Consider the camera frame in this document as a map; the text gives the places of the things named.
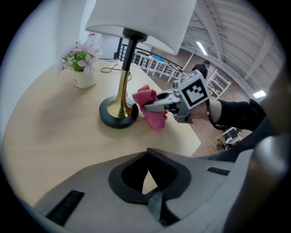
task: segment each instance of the white pot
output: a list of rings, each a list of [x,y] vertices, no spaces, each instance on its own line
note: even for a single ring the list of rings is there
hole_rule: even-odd
[[[84,74],[84,72],[77,72],[72,70],[72,77],[74,84],[78,88],[88,88],[95,85],[97,82],[95,73],[93,71],[90,71],[88,74]]]

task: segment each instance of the gold lamp stem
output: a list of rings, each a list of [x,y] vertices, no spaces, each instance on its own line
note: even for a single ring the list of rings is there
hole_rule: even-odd
[[[129,73],[129,71],[122,70],[117,97],[107,107],[108,113],[115,118],[128,117],[132,112],[132,108],[127,105],[125,98],[126,85]]]

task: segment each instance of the black sleeve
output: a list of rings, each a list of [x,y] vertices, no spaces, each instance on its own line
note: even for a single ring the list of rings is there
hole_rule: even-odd
[[[250,103],[219,101],[222,112],[217,125],[254,131],[266,116],[262,107],[254,100],[250,100]]]

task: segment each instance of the lamp base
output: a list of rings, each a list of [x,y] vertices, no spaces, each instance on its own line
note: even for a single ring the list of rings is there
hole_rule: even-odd
[[[116,96],[111,96],[105,99],[99,106],[100,118],[104,124],[111,128],[123,129],[131,126],[137,119],[138,107],[136,103],[130,99],[126,98],[126,103],[132,108],[132,112],[129,116],[124,118],[116,118],[110,115],[107,111],[107,107],[116,99]]]

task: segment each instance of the railing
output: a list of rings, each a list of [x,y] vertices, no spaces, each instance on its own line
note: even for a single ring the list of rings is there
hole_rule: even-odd
[[[115,53],[115,59],[123,61],[126,49],[127,49],[126,44],[120,44],[120,46],[118,46],[117,52]],[[135,55],[132,58],[131,62],[137,64],[143,70],[146,69],[147,73],[151,71],[153,72],[152,74],[155,73],[160,74],[160,77],[162,75],[168,76],[170,77],[169,81],[171,80],[172,77],[175,78],[181,77],[181,74],[183,73],[182,70],[183,68],[178,64],[164,57],[161,57],[156,53],[138,47],[135,49]]]

